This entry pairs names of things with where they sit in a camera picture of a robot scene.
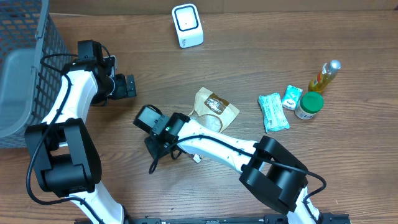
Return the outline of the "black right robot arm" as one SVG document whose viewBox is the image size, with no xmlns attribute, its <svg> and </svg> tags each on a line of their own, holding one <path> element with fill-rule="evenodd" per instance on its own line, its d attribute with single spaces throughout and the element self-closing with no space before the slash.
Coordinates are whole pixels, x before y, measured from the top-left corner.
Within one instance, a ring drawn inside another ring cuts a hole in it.
<svg viewBox="0 0 398 224">
<path fill-rule="evenodd" d="M 311 173 L 281 143 L 268 136 L 259 142 L 236 139 L 212 131 L 181 113 L 168 117 L 145 105 L 134 125 L 148 133 L 145 140 L 153 163 L 179 153 L 198 154 L 213 159 L 239 174 L 239 181 L 261 203 L 287 216 L 289 223 L 321 223 L 322 215 L 310 201 L 307 176 Z"/>
</svg>

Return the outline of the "yellow oil bottle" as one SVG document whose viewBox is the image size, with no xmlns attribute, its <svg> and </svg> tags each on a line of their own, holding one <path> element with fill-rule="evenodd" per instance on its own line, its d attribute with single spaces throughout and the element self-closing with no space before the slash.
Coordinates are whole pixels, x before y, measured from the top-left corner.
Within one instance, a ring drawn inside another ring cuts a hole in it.
<svg viewBox="0 0 398 224">
<path fill-rule="evenodd" d="M 340 69 L 341 62 L 339 60 L 331 60 L 325 63 L 318 75 L 309 82 L 308 91 L 322 94 L 326 86 L 334 80 Z"/>
</svg>

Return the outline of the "teal tissue packet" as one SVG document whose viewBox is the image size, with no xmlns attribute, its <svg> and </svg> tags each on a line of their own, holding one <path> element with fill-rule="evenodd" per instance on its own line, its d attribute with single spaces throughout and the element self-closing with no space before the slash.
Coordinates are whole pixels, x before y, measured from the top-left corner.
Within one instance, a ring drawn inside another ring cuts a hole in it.
<svg viewBox="0 0 398 224">
<path fill-rule="evenodd" d="M 288 85 L 285 91 L 285 95 L 282 99 L 282 106 L 288 110 L 296 109 L 302 93 L 303 90 L 301 88 Z"/>
</svg>

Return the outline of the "brown snack pouch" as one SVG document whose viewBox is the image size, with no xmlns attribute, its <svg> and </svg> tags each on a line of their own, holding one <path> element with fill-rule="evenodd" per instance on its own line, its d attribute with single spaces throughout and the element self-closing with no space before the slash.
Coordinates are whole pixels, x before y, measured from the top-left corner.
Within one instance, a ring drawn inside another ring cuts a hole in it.
<svg viewBox="0 0 398 224">
<path fill-rule="evenodd" d="M 237 107 L 202 87 L 195 95 L 193 109 L 188 116 L 202 126 L 222 133 L 238 114 Z"/>
</svg>

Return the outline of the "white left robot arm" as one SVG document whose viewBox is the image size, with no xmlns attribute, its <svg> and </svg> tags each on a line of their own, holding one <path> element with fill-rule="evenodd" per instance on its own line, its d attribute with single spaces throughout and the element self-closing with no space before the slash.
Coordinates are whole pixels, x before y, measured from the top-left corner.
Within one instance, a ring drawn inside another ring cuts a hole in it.
<svg viewBox="0 0 398 224">
<path fill-rule="evenodd" d="M 101 181 L 100 156 L 85 126 L 91 105 L 137 95 L 133 75 L 116 73 L 116 57 L 106 51 L 97 41 L 79 41 L 73 61 L 56 69 L 62 86 L 55 103 L 24 133 L 30 154 L 25 187 L 41 205 L 73 202 L 90 223 L 131 223 Z"/>
</svg>

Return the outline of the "mint wet wipes pack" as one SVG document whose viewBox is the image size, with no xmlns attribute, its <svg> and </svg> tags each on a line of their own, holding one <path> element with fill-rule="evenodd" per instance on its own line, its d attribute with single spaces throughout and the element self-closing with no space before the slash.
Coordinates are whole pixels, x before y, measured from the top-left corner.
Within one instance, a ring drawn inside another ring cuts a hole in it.
<svg viewBox="0 0 398 224">
<path fill-rule="evenodd" d="M 267 133 L 290 128 L 278 93 L 261 95 L 258 98 L 258 103 L 263 113 L 264 127 Z"/>
</svg>

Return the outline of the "green lid jar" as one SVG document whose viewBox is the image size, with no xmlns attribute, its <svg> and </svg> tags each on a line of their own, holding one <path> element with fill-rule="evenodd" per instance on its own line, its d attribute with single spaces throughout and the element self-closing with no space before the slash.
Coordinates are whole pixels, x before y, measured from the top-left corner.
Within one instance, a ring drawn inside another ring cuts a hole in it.
<svg viewBox="0 0 398 224">
<path fill-rule="evenodd" d="M 300 119 L 312 119 L 324 106 L 324 99 L 321 94 L 310 91 L 301 97 L 296 109 L 295 115 Z"/>
</svg>

